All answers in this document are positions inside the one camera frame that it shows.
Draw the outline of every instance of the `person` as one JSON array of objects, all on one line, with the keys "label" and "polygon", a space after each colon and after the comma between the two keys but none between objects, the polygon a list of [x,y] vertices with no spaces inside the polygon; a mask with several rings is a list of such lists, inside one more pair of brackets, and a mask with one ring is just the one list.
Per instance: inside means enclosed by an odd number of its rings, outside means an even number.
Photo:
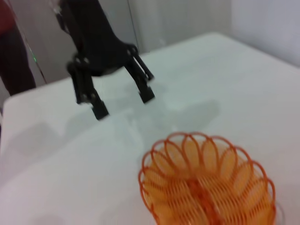
[{"label": "person", "polygon": [[0,0],[0,77],[10,95],[36,87],[12,11]]}]

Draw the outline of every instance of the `white tabletop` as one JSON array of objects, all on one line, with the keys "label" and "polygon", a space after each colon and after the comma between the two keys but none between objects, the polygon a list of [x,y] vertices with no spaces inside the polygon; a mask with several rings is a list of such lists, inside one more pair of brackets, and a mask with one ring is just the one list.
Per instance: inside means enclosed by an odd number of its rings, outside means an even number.
[{"label": "white tabletop", "polygon": [[300,224],[300,72],[218,34],[144,55],[156,99],[123,69],[95,78],[110,116],[77,105],[71,79],[10,98],[0,146],[1,225],[154,224],[140,198],[141,158],[173,131],[222,135],[276,185]]}]

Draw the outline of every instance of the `person's leg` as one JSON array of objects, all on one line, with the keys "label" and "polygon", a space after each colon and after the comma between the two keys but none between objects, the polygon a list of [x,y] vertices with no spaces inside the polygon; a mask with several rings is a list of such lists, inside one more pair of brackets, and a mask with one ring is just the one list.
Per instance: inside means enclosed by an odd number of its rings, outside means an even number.
[{"label": "person's leg", "polygon": [[36,87],[17,26],[0,35],[0,76],[10,95]]}]

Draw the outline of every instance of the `red shirt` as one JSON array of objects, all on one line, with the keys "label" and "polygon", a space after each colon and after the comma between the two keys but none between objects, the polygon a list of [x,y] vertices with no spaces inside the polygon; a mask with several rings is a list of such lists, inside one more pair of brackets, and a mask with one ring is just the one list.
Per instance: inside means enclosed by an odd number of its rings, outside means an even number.
[{"label": "red shirt", "polygon": [[13,28],[15,19],[8,5],[0,0],[0,35]]}]

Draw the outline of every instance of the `orange wire basket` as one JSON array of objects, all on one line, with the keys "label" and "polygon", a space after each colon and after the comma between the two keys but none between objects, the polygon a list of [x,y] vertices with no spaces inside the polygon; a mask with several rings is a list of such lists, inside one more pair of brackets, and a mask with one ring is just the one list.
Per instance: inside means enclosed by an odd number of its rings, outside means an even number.
[{"label": "orange wire basket", "polygon": [[273,225],[275,187],[262,166],[219,136],[174,133],[142,160],[141,196],[159,225]]}]

